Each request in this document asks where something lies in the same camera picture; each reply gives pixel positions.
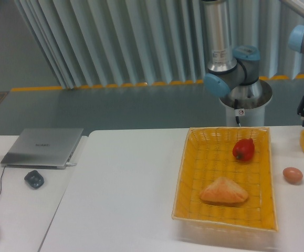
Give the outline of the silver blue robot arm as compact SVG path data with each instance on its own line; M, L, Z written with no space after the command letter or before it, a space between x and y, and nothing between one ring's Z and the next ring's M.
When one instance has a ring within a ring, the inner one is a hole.
M304 1L284 1L304 18ZM227 1L202 1L208 43L204 86L219 97L229 127L261 127L272 98L270 85L259 80L260 52L254 46L233 47ZM290 49L304 54L304 25L290 33Z

